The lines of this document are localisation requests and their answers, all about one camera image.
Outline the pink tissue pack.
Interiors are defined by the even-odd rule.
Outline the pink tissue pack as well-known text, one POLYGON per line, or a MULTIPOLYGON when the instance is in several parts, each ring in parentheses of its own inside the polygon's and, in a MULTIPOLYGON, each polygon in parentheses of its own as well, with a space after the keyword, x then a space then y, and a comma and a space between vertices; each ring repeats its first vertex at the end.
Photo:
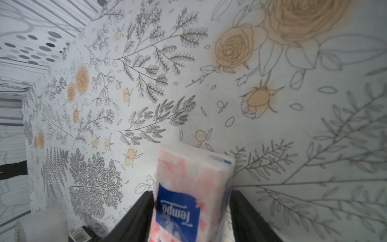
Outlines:
POLYGON ((220 242, 231 195, 233 157, 183 143, 157 157, 151 242, 220 242))

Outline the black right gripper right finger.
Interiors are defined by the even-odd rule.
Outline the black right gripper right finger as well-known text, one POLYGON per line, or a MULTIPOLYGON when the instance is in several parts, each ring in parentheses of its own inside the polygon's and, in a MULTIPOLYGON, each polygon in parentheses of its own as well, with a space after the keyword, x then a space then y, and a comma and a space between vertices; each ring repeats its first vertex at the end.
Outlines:
POLYGON ((231 191, 229 206, 236 242, 282 242, 240 191, 231 191))

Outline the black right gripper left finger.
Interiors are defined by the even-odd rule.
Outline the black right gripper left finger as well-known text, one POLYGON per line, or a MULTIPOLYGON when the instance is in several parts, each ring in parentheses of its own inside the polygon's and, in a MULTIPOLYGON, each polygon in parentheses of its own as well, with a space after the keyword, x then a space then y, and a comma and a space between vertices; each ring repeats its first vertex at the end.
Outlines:
POLYGON ((153 208, 153 192, 144 192, 104 241, 147 242, 153 208))

